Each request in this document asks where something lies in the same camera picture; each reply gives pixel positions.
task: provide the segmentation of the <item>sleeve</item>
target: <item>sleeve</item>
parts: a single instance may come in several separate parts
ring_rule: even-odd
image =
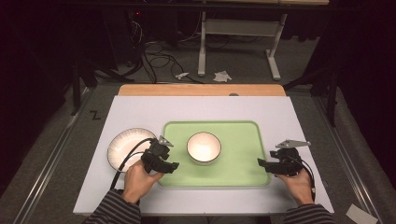
[[[140,208],[125,202],[122,190],[111,189],[93,213],[83,223],[128,223],[140,224]]]
[[[284,224],[335,224],[332,215],[321,204],[304,204],[288,210]]]

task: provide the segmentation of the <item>white plate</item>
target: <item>white plate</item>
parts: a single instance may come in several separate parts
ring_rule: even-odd
[[[120,165],[122,164],[123,160],[126,158],[128,153],[134,148],[140,141],[146,138],[156,138],[154,133],[150,132],[146,129],[141,128],[134,128],[126,130],[122,133],[119,133],[113,141],[111,141],[110,146],[107,150],[107,159],[110,165],[119,170]],[[144,152],[147,148],[149,148],[150,144],[149,141],[140,145],[135,151],[136,152]],[[140,160],[142,156],[141,153],[132,156],[129,159],[125,166],[122,169],[122,172],[126,172],[130,166],[132,166],[135,162]]]

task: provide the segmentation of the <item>green tray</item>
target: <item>green tray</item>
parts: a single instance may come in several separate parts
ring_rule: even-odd
[[[195,133],[213,133],[221,143],[221,153],[210,165],[194,163],[187,152],[187,142]],[[270,176],[257,158],[265,159],[258,125],[253,121],[171,121],[163,136],[169,147],[170,162],[178,168],[160,179],[165,187],[233,187],[263,186]]]

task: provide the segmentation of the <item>person's arm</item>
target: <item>person's arm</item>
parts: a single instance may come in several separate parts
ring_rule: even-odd
[[[298,208],[288,210],[284,224],[329,223],[335,224],[332,215],[312,199],[311,182],[308,173],[302,169],[297,176],[276,175],[288,187]]]
[[[139,200],[152,185],[163,177],[146,173],[142,161],[137,161],[125,174],[124,190],[111,189],[84,223],[140,223]]]

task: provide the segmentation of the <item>hand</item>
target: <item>hand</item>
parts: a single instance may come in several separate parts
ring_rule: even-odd
[[[137,203],[163,175],[161,173],[149,175],[145,171],[144,163],[141,160],[137,161],[125,174],[124,192],[121,197],[127,203]]]
[[[276,175],[276,177],[285,182],[291,196],[299,206],[314,203],[312,200],[311,179],[305,169],[302,169],[296,176]]]

